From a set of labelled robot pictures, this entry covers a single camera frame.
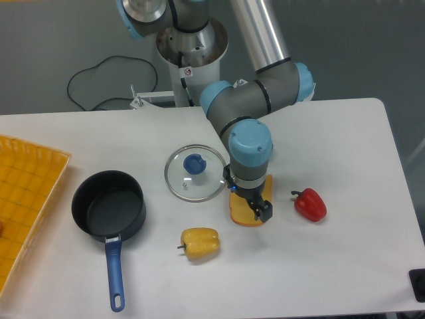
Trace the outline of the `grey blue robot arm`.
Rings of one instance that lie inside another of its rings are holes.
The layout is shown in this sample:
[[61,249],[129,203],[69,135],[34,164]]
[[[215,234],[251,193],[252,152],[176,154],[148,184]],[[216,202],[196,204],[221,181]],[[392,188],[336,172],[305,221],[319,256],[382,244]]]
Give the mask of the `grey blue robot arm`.
[[209,14],[207,1],[118,1],[133,37],[156,36],[157,51],[168,64],[175,104],[200,106],[226,148],[227,186],[246,200],[256,219],[272,217],[262,197],[272,138],[263,116],[304,101],[314,90],[306,65],[294,62],[268,1],[233,1],[256,78],[233,85],[220,79],[228,48],[224,26]]

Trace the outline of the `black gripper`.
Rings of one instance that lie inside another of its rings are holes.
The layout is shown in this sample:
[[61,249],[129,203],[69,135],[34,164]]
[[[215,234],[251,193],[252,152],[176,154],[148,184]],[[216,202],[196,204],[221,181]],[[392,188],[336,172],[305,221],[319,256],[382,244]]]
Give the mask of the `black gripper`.
[[262,223],[265,223],[273,216],[273,205],[262,197],[266,174],[263,174],[258,179],[245,180],[236,176],[231,170],[230,165],[226,165],[222,176],[227,188],[246,200],[248,206],[254,212],[255,220],[261,220]]

